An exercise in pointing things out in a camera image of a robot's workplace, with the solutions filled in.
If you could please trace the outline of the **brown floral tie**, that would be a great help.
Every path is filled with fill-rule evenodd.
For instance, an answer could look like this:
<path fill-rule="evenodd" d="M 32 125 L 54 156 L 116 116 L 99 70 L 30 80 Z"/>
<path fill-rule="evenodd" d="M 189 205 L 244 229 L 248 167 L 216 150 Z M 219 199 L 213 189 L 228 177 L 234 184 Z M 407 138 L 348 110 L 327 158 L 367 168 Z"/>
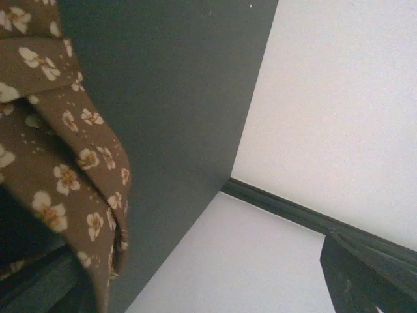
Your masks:
<path fill-rule="evenodd" d="M 131 173 L 82 81 L 56 1 L 1 2 L 1 186 L 70 245 L 106 312 Z"/>

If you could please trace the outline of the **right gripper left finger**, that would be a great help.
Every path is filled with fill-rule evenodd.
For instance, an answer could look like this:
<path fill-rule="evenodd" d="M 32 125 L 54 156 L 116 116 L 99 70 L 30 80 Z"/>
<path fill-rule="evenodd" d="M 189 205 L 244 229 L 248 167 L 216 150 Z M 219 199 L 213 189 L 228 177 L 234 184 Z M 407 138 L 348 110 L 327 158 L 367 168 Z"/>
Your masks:
<path fill-rule="evenodd" d="M 1 190 L 1 311 L 96 312 L 88 274 L 69 246 Z"/>

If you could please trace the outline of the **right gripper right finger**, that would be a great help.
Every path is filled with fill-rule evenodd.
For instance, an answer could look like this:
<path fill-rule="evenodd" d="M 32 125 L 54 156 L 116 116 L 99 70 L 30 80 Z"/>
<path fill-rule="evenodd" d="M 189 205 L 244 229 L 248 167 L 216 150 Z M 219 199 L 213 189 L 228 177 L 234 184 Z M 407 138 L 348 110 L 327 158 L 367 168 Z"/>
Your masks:
<path fill-rule="evenodd" d="M 320 263 L 336 312 L 416 312 L 415 251 L 331 233 Z"/>

